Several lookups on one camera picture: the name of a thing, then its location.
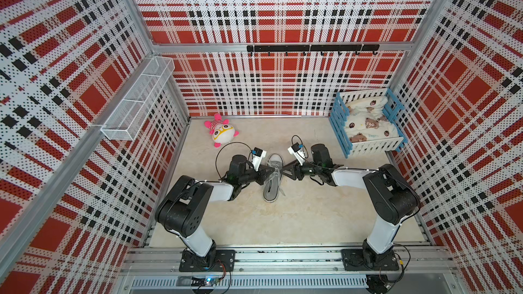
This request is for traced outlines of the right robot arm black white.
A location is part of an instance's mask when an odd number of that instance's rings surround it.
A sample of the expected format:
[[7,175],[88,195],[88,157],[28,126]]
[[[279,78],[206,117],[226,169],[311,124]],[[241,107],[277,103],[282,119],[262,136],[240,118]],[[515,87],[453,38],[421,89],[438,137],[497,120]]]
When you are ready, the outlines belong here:
[[312,161],[306,159],[302,144],[293,144],[288,152],[296,158],[281,168],[292,180],[309,176],[319,185],[349,186],[367,191],[377,213],[371,233],[361,249],[342,251],[347,271],[396,271],[399,263],[394,254],[394,240],[401,225],[418,213],[419,196],[391,164],[376,170],[349,168],[333,163],[324,144],[315,144]]

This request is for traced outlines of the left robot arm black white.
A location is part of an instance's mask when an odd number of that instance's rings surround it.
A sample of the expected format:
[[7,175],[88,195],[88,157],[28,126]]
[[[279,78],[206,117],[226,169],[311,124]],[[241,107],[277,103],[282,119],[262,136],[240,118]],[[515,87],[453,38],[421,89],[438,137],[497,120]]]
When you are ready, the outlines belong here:
[[258,156],[249,161],[234,155],[229,170],[218,181],[196,180],[181,176],[155,212],[155,220],[186,246],[181,272],[207,271],[220,261],[216,242],[201,226],[209,203],[235,200],[253,182],[264,185],[271,178],[280,179],[279,168],[261,164]]

